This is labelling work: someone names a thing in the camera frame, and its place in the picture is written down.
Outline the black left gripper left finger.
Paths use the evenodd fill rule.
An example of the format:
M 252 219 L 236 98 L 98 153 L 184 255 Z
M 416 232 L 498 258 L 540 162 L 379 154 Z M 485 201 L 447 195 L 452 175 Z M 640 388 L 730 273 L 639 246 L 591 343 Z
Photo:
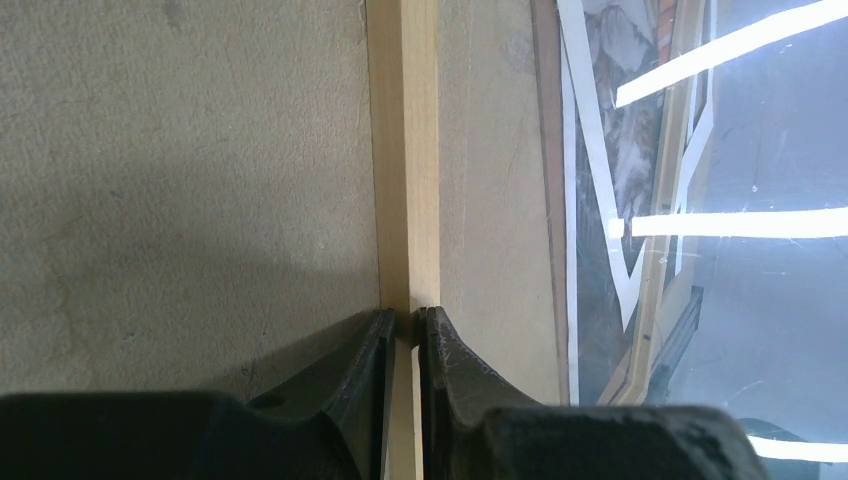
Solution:
M 249 402 L 215 391 L 32 393 L 1 400 L 5 479 L 379 479 L 395 316 Z

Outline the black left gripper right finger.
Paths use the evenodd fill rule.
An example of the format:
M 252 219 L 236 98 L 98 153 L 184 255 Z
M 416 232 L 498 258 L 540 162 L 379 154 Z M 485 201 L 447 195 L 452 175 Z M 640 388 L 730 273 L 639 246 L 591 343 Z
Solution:
M 692 406 L 543 405 L 417 313 L 426 479 L 766 479 L 742 428 Z

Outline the transparent acrylic sheet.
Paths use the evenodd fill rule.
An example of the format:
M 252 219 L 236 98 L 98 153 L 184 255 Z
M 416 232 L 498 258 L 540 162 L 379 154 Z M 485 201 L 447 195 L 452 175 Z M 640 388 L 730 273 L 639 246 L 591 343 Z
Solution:
M 495 371 L 560 404 L 532 1 L 440 3 L 441 302 Z M 712 69 L 690 208 L 698 325 L 661 403 L 718 408 L 774 479 L 847 475 L 847 5 L 714 1 L 713 40 L 621 104 Z

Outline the white photo mat board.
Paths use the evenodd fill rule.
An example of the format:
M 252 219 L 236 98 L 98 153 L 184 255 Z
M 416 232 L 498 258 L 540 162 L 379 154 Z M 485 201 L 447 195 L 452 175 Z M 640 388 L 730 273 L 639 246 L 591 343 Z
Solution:
M 636 218 L 674 172 L 670 213 L 688 190 L 714 128 L 714 74 L 662 87 L 624 106 L 615 73 L 635 77 L 713 40 L 714 1 L 560 1 L 563 45 L 616 297 L 627 328 L 639 304 L 645 248 Z

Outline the printed photo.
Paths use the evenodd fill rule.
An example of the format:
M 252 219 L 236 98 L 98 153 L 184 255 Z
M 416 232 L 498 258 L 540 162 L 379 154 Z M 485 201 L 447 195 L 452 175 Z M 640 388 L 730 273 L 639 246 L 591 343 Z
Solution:
M 661 403 L 698 325 L 681 214 L 713 130 L 703 71 L 627 104 L 621 88 L 709 42 L 712 1 L 561 1 L 568 366 L 575 405 Z

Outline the wooden picture frame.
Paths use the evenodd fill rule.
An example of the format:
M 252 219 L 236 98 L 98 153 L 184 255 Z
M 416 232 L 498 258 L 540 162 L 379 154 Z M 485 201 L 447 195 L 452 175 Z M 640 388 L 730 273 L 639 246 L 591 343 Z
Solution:
M 441 302 L 438 4 L 365 6 L 380 306 L 396 318 L 389 474 L 420 479 L 414 316 Z

